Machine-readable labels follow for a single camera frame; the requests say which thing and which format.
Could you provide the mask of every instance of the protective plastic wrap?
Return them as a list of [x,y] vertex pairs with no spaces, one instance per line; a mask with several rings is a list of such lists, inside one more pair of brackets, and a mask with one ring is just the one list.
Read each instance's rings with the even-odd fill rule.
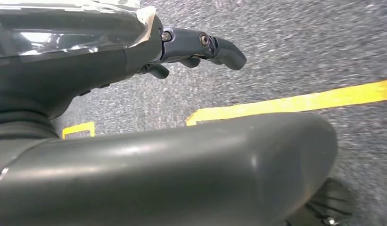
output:
[[[50,53],[45,59],[57,58],[130,48],[147,41],[156,9],[117,2],[0,0],[0,58],[45,53]],[[132,6],[138,7],[139,1]]]

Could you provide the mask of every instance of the plastic film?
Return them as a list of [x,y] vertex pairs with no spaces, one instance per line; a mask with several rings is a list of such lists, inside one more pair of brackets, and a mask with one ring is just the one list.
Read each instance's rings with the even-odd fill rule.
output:
[[149,39],[156,9],[128,2],[0,0],[0,58],[33,56],[22,57],[28,61],[136,46]]

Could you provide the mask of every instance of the yellow painted line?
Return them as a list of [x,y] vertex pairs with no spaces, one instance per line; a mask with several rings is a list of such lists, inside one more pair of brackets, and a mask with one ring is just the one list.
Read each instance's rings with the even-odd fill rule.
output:
[[89,131],[91,137],[94,137],[95,136],[95,122],[91,121],[91,122],[87,122],[84,124],[79,124],[76,126],[64,128],[62,137],[63,137],[63,139],[65,139],[67,134],[78,133],[78,132],[82,132],[82,131]]
[[387,80],[257,103],[203,108],[193,113],[186,120],[186,124],[192,126],[198,121],[230,119],[264,113],[310,111],[384,100],[387,100]]

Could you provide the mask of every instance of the bolt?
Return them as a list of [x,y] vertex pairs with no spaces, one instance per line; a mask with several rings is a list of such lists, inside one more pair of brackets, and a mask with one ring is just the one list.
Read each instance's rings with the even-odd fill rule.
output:
[[330,226],[338,226],[339,225],[339,223],[334,218],[331,218],[331,217],[323,220],[322,222],[324,224],[330,225]]
[[171,34],[169,32],[164,32],[161,34],[161,40],[169,41],[171,40]]
[[201,34],[199,36],[199,39],[200,39],[200,44],[202,44],[202,46],[204,48],[208,48],[209,47],[209,45],[210,45],[209,37],[206,34]]

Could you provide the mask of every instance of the dark gray plastic body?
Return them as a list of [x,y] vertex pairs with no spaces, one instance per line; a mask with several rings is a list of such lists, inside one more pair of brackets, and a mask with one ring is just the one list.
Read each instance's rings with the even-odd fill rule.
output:
[[337,155],[333,128],[308,113],[47,137],[7,143],[27,148],[0,170],[0,225],[275,225],[308,201]]

